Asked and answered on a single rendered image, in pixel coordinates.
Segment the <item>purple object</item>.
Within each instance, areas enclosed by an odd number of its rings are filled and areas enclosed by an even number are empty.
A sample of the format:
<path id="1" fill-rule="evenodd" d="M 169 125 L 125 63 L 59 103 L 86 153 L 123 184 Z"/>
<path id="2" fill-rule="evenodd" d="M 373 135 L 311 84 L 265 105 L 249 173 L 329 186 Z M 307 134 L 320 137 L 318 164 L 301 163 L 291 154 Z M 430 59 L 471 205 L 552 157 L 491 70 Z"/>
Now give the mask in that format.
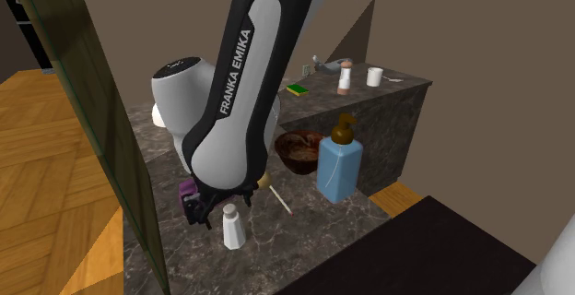
<path id="1" fill-rule="evenodd" d="M 195 204 L 199 199 L 197 185 L 194 179 L 190 178 L 179 184 L 179 203 L 182 211 L 190 204 Z"/>

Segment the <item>white salt shaker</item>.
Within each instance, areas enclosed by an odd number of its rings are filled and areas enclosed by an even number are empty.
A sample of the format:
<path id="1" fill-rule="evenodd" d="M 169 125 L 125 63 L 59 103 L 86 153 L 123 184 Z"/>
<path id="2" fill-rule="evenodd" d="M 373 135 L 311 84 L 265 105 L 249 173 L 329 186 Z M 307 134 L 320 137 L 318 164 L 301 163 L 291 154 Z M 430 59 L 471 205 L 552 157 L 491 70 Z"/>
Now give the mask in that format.
<path id="1" fill-rule="evenodd" d="M 225 246 L 230 250 L 240 249 L 246 242 L 246 234 L 240 213 L 234 204 L 224 205 L 222 225 Z"/>

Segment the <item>brown bowl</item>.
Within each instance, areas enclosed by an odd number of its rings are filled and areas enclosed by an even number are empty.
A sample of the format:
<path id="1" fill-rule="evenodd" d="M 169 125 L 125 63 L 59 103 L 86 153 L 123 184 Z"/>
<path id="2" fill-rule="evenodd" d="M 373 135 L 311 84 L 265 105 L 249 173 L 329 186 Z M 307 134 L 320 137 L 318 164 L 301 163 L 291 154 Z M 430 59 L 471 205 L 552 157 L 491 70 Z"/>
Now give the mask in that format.
<path id="1" fill-rule="evenodd" d="M 292 172 L 307 175 L 317 170 L 319 145 L 325 135 L 310 130 L 286 132 L 275 140 L 275 150 Z"/>

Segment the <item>blue soap dispenser brown pump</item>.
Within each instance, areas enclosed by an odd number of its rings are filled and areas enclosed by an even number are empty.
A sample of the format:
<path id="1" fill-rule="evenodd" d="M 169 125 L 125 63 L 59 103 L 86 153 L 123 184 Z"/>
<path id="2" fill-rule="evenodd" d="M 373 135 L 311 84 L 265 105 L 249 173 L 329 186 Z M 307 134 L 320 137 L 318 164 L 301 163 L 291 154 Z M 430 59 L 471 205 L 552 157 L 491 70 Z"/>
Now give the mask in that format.
<path id="1" fill-rule="evenodd" d="M 357 120 L 342 112 L 329 136 L 319 144 L 317 189 L 333 204 L 354 194 L 358 183 L 363 146 L 351 127 Z"/>

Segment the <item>dark green glass panel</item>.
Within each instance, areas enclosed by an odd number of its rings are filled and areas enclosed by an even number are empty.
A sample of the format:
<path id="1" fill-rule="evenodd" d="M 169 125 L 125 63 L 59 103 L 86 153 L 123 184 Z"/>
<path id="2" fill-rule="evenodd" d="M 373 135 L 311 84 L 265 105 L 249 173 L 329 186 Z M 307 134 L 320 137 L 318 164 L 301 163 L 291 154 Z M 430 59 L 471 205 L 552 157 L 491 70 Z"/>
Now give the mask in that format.
<path id="1" fill-rule="evenodd" d="M 85 0 L 20 1 L 163 295 L 171 295 L 147 165 Z"/>

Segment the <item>grey faucet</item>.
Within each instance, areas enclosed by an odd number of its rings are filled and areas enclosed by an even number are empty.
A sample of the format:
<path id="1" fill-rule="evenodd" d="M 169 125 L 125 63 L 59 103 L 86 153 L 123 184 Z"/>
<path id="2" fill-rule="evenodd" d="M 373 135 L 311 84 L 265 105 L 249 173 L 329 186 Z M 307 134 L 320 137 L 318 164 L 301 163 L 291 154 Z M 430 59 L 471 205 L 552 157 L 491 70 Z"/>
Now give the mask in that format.
<path id="1" fill-rule="evenodd" d="M 312 61 L 314 62 L 314 69 L 316 72 L 321 72 L 326 75 L 333 75 L 337 74 L 341 70 L 341 64 L 343 62 L 353 62 L 350 58 L 341 58 L 329 63 L 323 63 L 320 61 L 317 55 L 312 57 Z"/>

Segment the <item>white and brown pepper mill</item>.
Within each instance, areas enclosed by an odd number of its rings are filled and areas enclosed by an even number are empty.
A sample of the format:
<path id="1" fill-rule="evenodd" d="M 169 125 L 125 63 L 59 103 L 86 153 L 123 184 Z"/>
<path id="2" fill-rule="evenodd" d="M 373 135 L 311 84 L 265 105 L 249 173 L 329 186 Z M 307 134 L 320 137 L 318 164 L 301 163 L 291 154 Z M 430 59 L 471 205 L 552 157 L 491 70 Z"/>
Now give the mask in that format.
<path id="1" fill-rule="evenodd" d="M 353 63 L 348 60 L 340 64 L 340 78 L 337 87 L 337 93 L 339 95 L 347 95 L 350 91 L 350 76 L 352 67 Z"/>

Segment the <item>white cup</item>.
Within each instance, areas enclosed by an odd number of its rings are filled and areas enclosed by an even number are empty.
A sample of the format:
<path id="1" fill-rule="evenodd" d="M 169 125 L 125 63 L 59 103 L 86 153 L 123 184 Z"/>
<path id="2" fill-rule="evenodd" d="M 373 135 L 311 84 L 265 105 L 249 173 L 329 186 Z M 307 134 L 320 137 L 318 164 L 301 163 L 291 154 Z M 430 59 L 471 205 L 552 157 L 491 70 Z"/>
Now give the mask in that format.
<path id="1" fill-rule="evenodd" d="M 380 67 L 369 67 L 367 71 L 366 85 L 369 87 L 378 87 L 381 84 L 383 69 Z"/>

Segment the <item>dark shelf unit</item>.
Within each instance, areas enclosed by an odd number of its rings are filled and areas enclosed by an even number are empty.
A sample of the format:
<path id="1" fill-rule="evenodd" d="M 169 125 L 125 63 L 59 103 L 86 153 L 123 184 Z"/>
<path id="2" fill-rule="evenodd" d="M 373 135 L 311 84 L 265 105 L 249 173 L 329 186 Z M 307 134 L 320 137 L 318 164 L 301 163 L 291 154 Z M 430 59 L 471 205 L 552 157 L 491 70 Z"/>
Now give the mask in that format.
<path id="1" fill-rule="evenodd" d="M 26 14 L 24 7 L 20 0 L 6 0 L 6 3 L 15 18 L 15 21 L 24 35 L 35 59 L 37 60 L 41 72 L 44 75 L 54 74 L 55 71 L 48 58 L 47 53 L 44 51 L 41 41 L 33 28 L 28 15 Z"/>

